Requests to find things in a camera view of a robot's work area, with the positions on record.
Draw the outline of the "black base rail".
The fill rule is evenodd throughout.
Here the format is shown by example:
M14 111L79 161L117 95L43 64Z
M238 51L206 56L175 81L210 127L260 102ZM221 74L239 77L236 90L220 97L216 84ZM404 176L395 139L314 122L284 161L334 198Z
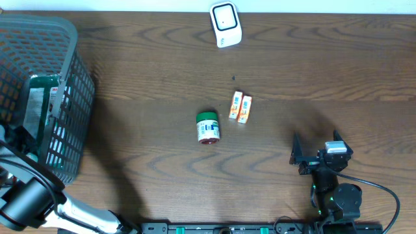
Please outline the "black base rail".
M292 223L277 224L166 224L143 223L143 234L381 234L379 224L326 224L319 227L314 224Z

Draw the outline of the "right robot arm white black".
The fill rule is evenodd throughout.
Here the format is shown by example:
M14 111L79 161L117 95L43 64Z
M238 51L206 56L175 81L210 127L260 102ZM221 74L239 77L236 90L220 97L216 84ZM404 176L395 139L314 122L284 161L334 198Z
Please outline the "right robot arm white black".
M298 135L293 137L290 164L298 166L300 175L311 175L311 203L320 212L317 221L304 224L302 233L357 233L354 220L359 218L362 190L351 183L340 183L339 173L348 166L353 150L333 132L315 156L305 156Z

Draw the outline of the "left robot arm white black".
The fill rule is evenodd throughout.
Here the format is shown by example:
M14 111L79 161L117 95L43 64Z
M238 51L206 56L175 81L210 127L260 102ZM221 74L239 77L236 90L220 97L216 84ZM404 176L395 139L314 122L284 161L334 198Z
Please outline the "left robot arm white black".
M64 192L62 181L14 147L23 135L1 126L1 224L14 231L58 228L71 233L142 233L124 217Z

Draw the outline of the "grey plastic mesh basket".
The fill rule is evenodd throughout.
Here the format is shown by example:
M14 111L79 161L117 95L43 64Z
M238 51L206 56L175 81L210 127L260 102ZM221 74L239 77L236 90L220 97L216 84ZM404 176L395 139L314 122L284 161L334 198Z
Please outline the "grey plastic mesh basket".
M64 184L83 156L95 87L66 19L1 16L1 119L36 142L31 157Z

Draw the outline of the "green white gloves package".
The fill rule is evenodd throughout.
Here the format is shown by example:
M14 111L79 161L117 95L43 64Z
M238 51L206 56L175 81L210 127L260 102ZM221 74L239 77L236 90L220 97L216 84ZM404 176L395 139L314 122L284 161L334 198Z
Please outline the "green white gloves package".
M51 114L57 95L59 75L32 77L23 126L32 137L41 140L48 116Z

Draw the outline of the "green lid jar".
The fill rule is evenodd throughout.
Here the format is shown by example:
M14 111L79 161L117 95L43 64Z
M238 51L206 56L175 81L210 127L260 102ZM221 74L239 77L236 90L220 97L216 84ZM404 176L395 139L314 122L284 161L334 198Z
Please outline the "green lid jar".
M201 112L197 114L196 127L200 144L214 144L220 140L220 126L216 112Z

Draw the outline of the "white barcode scanner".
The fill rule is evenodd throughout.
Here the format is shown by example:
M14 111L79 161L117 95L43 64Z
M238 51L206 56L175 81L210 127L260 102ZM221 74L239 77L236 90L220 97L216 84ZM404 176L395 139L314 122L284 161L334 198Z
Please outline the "white barcode scanner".
M209 13L218 48L234 46L241 42L242 27L237 7L232 2L217 3L210 8Z

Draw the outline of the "orange small box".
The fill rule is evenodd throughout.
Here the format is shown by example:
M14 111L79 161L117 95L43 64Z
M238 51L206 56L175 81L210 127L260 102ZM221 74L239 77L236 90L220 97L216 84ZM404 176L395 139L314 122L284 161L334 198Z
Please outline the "orange small box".
M231 119L237 119L238 118L242 98L243 98L243 93L239 92L239 91L235 91L235 93L233 95L233 98L231 100L231 106L230 106L230 110L229 110L229 118L231 118Z
M252 105L252 97L251 96L244 96L242 98L239 115L237 118L238 123L245 124L248 121L250 115L250 109Z

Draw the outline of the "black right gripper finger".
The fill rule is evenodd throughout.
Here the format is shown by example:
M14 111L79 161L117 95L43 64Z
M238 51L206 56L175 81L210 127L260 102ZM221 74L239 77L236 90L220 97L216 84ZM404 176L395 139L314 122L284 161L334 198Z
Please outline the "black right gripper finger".
M337 130L333 131L333 144L335 148L347 148L347 143L343 140Z
M304 160L304 155L302 153L300 140L299 140L298 134L295 133L293 136L292 151L291 151L291 157L289 159L289 164L300 164L303 160Z

